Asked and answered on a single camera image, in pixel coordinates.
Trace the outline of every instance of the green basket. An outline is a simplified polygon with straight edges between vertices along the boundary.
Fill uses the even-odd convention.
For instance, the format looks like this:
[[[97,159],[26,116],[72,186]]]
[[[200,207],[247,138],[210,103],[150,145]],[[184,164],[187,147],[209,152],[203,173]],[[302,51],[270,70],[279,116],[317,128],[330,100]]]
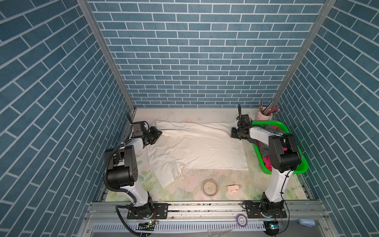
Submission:
[[[277,127],[279,127],[279,129],[284,130],[286,133],[289,133],[289,130],[286,127],[286,125],[284,125],[283,123],[281,123],[279,121],[256,121],[256,122],[253,122],[252,124],[253,125],[254,124],[256,124],[256,125],[267,125],[268,124],[268,125],[272,125],[272,126],[277,126]],[[257,153],[259,163],[262,167],[262,171],[265,174],[271,174],[271,171],[268,168],[266,168],[265,163],[263,162],[263,159],[262,159],[262,156],[259,152],[258,146],[254,145],[254,144],[253,144],[253,146],[254,146],[255,152]],[[303,174],[308,170],[308,162],[305,159],[305,157],[303,156],[300,148],[299,148],[299,152],[301,155],[301,164],[298,165],[296,170],[293,172],[294,174]]]

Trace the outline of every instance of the flower pattern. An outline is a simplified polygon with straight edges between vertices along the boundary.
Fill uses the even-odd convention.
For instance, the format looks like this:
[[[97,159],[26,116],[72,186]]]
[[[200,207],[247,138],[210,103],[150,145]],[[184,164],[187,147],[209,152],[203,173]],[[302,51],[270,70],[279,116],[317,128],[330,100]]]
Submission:
[[[144,190],[148,191],[153,200],[161,201],[227,201],[227,200],[259,200],[266,190],[270,180],[269,174],[263,173],[253,146],[243,140],[248,171],[243,170],[212,170],[212,169],[182,169],[182,174],[170,185],[162,188],[147,159],[146,149],[136,154],[138,165],[138,180]],[[210,198],[204,195],[202,184],[207,179],[213,179],[218,185],[217,194]],[[237,192],[226,192],[226,186],[239,185]],[[293,174],[284,192],[286,200],[307,199],[303,188]],[[108,191],[105,201],[129,201],[124,193]]]

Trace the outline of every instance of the blue brick wall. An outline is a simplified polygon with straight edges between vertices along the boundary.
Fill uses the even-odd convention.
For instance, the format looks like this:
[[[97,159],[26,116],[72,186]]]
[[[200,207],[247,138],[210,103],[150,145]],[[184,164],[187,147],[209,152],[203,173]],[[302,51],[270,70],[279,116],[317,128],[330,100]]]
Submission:
[[[137,107],[273,98],[324,0],[93,1]]]
[[[0,1],[0,236],[77,234],[128,111],[75,0]]]
[[[378,12],[337,0],[279,102],[340,236],[378,236]]]

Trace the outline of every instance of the bundle of pencils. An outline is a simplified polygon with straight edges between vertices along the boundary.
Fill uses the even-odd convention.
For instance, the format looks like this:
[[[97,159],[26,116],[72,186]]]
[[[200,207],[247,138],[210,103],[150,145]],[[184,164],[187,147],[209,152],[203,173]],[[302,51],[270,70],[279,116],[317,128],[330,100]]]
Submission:
[[[279,106],[271,109],[274,105],[274,101],[271,101],[264,109],[263,109],[263,100],[260,101],[258,105],[259,105],[259,111],[265,116],[275,115],[280,112]]]

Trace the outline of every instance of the white cloth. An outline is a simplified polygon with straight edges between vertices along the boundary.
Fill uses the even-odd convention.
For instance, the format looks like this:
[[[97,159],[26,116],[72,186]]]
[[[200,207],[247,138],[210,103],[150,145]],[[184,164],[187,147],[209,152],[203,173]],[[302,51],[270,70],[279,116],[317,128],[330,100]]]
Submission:
[[[234,122],[155,121],[163,132],[147,146],[150,166],[164,188],[189,169],[248,170],[243,144],[230,137]]]

